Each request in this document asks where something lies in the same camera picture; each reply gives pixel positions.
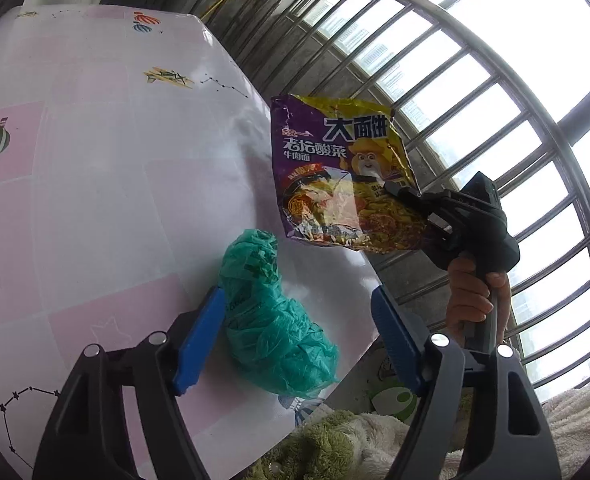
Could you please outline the person's right hand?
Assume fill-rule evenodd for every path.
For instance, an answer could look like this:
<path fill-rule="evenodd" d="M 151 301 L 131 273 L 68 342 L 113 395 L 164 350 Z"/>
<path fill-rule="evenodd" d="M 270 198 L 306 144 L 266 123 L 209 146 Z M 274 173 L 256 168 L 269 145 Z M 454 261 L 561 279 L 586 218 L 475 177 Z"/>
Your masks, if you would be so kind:
<path fill-rule="evenodd" d="M 497 341 L 504 342 L 511 312 L 511 286 L 506 272 L 492 272 L 486 278 L 476 275 L 474 260 L 461 254 L 448 269 L 450 298 L 446 310 L 448 333 L 464 346 L 464 323 L 481 323 L 497 312 Z"/>

